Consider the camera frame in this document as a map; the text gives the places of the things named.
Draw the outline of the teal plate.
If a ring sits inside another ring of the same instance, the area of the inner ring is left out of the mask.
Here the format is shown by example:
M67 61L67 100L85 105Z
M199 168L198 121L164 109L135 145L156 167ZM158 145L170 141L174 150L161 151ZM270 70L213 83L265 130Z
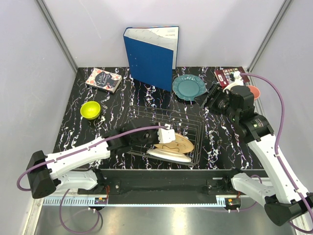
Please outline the teal plate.
M185 101L194 101L206 93L206 85L198 76L185 74L174 79L172 89L175 95Z

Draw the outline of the white plate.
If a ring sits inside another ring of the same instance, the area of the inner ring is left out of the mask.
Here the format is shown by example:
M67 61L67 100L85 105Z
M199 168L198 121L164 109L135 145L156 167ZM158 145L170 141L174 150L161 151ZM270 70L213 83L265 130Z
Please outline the white plate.
M190 157L186 156L183 153L179 153L179 152L167 150L167 149L159 149L159 148L149 149L147 153L152 156L166 159L169 161L176 161L176 162L183 162L183 163L190 163L192 161Z

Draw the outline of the beige plate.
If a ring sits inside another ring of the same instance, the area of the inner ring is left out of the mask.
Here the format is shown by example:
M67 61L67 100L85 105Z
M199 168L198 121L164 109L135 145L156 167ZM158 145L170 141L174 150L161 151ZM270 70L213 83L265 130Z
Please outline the beige plate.
M170 143L166 143L166 144L155 144L155 148L159 148L159 149L166 149L166 150L171 150L171 151L175 151L175 152L179 152L179 153L189 153L191 151L194 150L194 145L191 143L191 141L178 134L175 133L175 137L176 139Z

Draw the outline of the tall pink cup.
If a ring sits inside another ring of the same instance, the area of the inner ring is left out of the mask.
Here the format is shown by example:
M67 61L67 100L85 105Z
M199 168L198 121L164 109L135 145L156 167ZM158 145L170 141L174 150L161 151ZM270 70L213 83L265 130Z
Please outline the tall pink cup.
M255 86L251 86L251 85L248 85L247 86L249 89L250 89L250 91L253 93L253 96L254 96L254 101L256 101L259 97L260 97L260 90L257 88L257 87L255 87Z

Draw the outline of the yellow-green bowl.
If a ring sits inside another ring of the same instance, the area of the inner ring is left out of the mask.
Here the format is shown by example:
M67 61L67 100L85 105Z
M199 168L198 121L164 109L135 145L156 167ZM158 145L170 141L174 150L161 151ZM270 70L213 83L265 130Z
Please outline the yellow-green bowl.
M96 101L88 101L81 106L80 114L83 118L94 120L99 117L101 106Z

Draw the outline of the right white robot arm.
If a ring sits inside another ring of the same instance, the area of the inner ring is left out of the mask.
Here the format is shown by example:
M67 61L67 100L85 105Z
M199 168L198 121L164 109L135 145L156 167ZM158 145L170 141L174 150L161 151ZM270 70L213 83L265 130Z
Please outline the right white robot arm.
M247 86L234 86L224 92L219 84L197 96L195 102L211 113L227 117L261 162L272 185L265 186L250 178L242 170L235 169L224 175L224 192L246 194L262 205L269 219L282 226L313 208L313 194L296 178L288 162L278 148L269 121L256 113L254 95Z

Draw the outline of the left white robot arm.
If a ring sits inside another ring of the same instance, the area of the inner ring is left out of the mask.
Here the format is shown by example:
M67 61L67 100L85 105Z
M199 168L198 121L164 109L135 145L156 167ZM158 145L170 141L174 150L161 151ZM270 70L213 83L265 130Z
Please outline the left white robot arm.
M59 189L81 188L100 194L105 181L95 170L80 172L77 168L97 160L126 153L135 145L159 143L162 126L146 126L133 130L119 128L103 137L72 149L45 154L39 150L32 154L25 172L18 178L17 186L31 192L32 198L50 196Z

